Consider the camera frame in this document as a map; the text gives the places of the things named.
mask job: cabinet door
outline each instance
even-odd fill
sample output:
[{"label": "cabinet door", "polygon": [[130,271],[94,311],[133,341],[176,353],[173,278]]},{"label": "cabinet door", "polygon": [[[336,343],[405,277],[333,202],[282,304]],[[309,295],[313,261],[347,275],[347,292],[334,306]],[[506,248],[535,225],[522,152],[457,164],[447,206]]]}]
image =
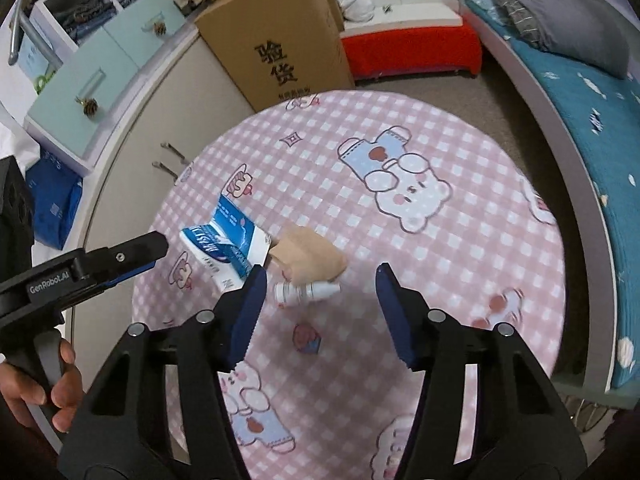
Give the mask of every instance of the cabinet door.
[{"label": "cabinet door", "polygon": [[[70,152],[83,158],[98,124],[137,71],[129,56],[100,28],[53,76],[28,115]],[[85,115],[76,98],[95,99],[95,115]]]},{"label": "cabinet door", "polygon": [[[142,67],[184,22],[173,0],[138,0],[109,21],[104,30]],[[164,27],[162,34],[156,33],[156,24]]]},{"label": "cabinet door", "polygon": [[[124,141],[98,198],[87,250],[148,231],[174,185],[153,161],[175,173],[183,168],[161,142],[170,142],[191,160],[252,113],[209,47],[198,39],[168,73]],[[75,307],[73,344],[85,388],[131,322],[132,294],[133,280],[128,280]]]}]

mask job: cardboard box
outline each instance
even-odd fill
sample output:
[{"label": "cardboard box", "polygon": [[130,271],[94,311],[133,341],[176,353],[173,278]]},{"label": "cardboard box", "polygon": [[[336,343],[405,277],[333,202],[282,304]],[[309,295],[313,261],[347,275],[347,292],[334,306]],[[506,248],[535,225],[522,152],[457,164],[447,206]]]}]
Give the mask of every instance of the cardboard box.
[{"label": "cardboard box", "polygon": [[344,32],[344,16],[342,15],[342,9],[340,8],[338,0],[327,0],[327,2],[329,3],[335,24],[338,27],[338,32]]},{"label": "cardboard box", "polygon": [[216,0],[196,25],[256,111],[354,88],[328,0]]}]

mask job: blue bedsheet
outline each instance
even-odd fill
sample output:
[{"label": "blue bedsheet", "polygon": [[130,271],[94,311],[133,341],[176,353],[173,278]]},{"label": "blue bedsheet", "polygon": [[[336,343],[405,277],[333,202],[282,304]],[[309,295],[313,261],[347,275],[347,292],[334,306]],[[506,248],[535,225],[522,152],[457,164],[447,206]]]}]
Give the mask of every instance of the blue bedsheet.
[{"label": "blue bedsheet", "polygon": [[611,386],[640,370],[640,84],[530,47],[465,0],[539,81],[574,138],[600,196],[618,278],[618,344]]}]

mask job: beige sock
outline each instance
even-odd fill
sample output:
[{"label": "beige sock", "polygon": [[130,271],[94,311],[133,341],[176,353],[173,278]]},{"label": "beige sock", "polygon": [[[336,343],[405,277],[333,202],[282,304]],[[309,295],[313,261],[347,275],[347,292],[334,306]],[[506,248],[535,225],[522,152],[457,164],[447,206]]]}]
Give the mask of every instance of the beige sock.
[{"label": "beige sock", "polygon": [[347,268],[345,254],[308,227],[285,231],[269,254],[294,285],[329,282]]}]

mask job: small white bottle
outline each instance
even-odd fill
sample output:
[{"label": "small white bottle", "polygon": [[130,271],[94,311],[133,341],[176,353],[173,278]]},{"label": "small white bottle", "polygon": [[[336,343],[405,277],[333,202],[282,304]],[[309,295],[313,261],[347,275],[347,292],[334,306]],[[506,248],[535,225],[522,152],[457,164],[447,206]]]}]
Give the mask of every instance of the small white bottle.
[{"label": "small white bottle", "polygon": [[340,292],[340,285],[329,282],[313,282],[302,286],[276,283],[273,287],[273,295],[280,308],[305,306],[313,301],[326,300],[338,292]]}]

